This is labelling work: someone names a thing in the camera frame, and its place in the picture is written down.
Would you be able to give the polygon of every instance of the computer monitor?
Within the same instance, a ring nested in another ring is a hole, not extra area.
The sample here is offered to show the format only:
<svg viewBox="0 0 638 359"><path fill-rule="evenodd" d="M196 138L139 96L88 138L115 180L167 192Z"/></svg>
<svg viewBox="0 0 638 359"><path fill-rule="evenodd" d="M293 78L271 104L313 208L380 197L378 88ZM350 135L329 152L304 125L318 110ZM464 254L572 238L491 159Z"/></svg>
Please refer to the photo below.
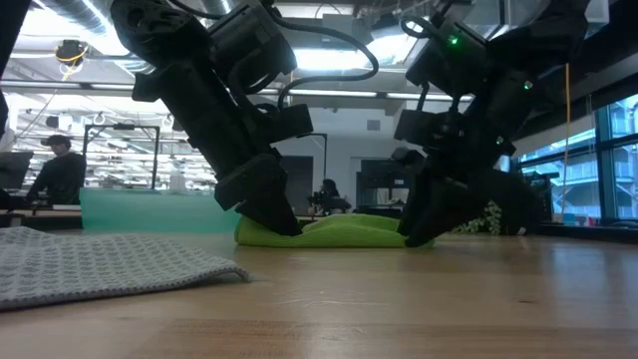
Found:
<svg viewBox="0 0 638 359"><path fill-rule="evenodd" d="M22 188L31 158L32 152L0 153L0 188Z"/></svg>

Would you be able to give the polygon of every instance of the green cloth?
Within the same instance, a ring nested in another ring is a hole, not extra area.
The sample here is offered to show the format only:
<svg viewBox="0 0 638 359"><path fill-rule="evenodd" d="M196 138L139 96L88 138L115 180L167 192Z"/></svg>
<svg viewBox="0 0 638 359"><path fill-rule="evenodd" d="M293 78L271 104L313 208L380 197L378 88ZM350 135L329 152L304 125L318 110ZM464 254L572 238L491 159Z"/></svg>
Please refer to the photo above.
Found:
<svg viewBox="0 0 638 359"><path fill-rule="evenodd" d="M403 248L406 238L396 232L399 221L368 214L334 214L303 227L303 233L287 236L274 233L242 217L235 229L235 241L243 245L296 248ZM426 247L434 246L432 240Z"/></svg>

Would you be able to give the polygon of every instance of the desk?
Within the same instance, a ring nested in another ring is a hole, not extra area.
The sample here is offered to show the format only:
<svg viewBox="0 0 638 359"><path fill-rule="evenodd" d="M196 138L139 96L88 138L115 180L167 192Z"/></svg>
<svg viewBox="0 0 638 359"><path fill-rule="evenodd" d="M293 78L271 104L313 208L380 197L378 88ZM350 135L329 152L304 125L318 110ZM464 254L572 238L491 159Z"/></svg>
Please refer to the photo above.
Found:
<svg viewBox="0 0 638 359"><path fill-rule="evenodd" d="M433 251L235 247L234 278L0 313L7 359L635 358L638 247L449 235Z"/></svg>

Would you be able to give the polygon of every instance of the gray towel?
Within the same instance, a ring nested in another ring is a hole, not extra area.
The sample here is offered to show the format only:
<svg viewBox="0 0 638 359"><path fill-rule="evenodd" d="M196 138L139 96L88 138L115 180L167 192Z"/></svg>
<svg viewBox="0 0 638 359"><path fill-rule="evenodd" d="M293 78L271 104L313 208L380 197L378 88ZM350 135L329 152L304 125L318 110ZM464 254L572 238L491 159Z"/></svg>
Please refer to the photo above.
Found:
<svg viewBox="0 0 638 359"><path fill-rule="evenodd" d="M146 234L0 229L0 310L169 290L235 273L233 261Z"/></svg>

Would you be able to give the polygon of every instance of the man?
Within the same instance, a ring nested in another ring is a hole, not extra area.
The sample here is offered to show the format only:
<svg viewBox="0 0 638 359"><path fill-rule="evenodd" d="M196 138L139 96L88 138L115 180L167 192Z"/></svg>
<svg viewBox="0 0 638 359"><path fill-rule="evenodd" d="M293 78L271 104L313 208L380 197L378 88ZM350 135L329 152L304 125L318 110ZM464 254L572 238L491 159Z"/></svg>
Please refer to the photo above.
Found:
<svg viewBox="0 0 638 359"><path fill-rule="evenodd" d="M79 204L80 188L84 186L87 169L86 159L70 152L71 141L62 135L51 136L46 144L56 157L42 166L27 199L36 199L38 192L46 188L49 204Z"/></svg>

